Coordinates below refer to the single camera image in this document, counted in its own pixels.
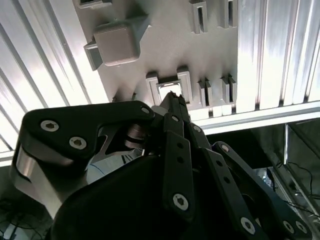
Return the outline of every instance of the metal shaft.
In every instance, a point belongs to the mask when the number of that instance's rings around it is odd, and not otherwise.
[[[289,145],[289,125],[286,123],[284,125],[284,154],[283,154],[283,164],[288,163],[288,145]]]

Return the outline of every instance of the slot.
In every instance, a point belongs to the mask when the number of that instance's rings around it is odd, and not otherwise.
[[[198,19],[199,19],[199,28],[201,32],[204,32],[204,14],[202,7],[198,7]]]
[[[234,2],[233,1],[229,1],[228,2],[228,16],[229,16],[229,25],[233,26],[233,22],[234,22],[234,15],[233,15],[233,11],[234,11]]]

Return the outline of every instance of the cable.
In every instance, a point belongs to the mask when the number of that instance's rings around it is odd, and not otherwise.
[[[300,165],[296,164],[295,162],[289,161],[288,164],[293,164],[296,167],[298,167],[299,169],[305,170],[306,172],[309,173],[309,175],[310,175],[310,183],[309,183],[310,195],[312,195],[313,194],[312,183],[313,183],[313,180],[314,180],[314,177],[313,177],[312,173],[308,169],[306,169],[304,167],[301,167]],[[283,163],[279,161],[275,166],[279,169],[279,168],[281,168],[283,166]]]
[[[25,222],[25,224],[28,225],[30,228],[32,228],[32,226],[31,226],[29,223]],[[40,237],[41,240],[43,240],[42,235],[41,235],[35,228],[32,228],[32,230],[33,230],[37,235],[39,235],[39,237]]]
[[[296,203],[293,203],[293,202],[289,202],[289,201],[285,201],[285,202],[286,202],[289,206],[294,207],[295,209],[299,209],[299,210],[305,211],[305,212],[307,212],[307,213],[312,214],[313,216],[316,216],[317,218],[320,218],[319,215],[317,215],[317,214],[315,214],[314,212],[306,209],[304,206],[301,206],[301,205],[299,205],[299,204],[296,204]]]
[[[100,171],[100,173],[102,173],[103,175],[105,175],[104,172],[103,172],[99,167],[97,167],[96,165],[90,164],[90,166],[98,169],[98,170]]]
[[[314,179],[312,173],[308,169],[306,169],[304,167],[301,167],[301,166],[299,166],[298,164],[296,164],[294,162],[289,162],[289,163],[293,164],[293,165],[297,166],[299,169],[305,170],[305,171],[307,171],[309,173],[309,175],[310,175],[310,184],[309,184],[310,185],[310,195],[312,195],[312,182],[313,182],[313,179]]]

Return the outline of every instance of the gray plastic bracket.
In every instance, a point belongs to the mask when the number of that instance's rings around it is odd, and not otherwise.
[[[222,99],[226,104],[234,104],[237,100],[237,83],[229,74],[222,77]]]
[[[218,26],[224,29],[238,26],[238,0],[219,0]]]
[[[184,97],[187,106],[193,102],[190,72],[187,67],[178,68],[177,75],[175,77],[168,77],[166,79],[168,79],[168,81],[163,81],[164,78],[159,81],[156,72],[149,72],[146,75],[147,87],[152,95],[154,105],[158,106],[162,101],[160,98],[159,88],[169,83],[180,85],[181,94]]]
[[[103,63],[96,41],[91,41],[84,47],[84,51],[93,71],[97,70]]]
[[[192,31],[195,34],[208,32],[208,11],[207,2],[203,0],[193,0],[191,4]]]
[[[202,107],[210,107],[213,105],[213,95],[212,95],[212,87],[208,81],[205,79],[204,81],[199,81],[199,90],[200,90],[200,101]]]
[[[84,46],[92,70],[131,63],[140,57],[140,40],[149,26],[148,16],[140,16],[98,26],[94,41]]]
[[[78,6],[80,9],[98,9],[112,5],[113,0],[78,0]]]

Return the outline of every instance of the robotic hand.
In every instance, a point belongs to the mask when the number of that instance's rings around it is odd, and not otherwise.
[[[88,185],[90,163],[144,149]],[[46,239],[311,240],[307,225],[224,142],[209,144],[183,97],[35,110],[14,185],[54,218]]]

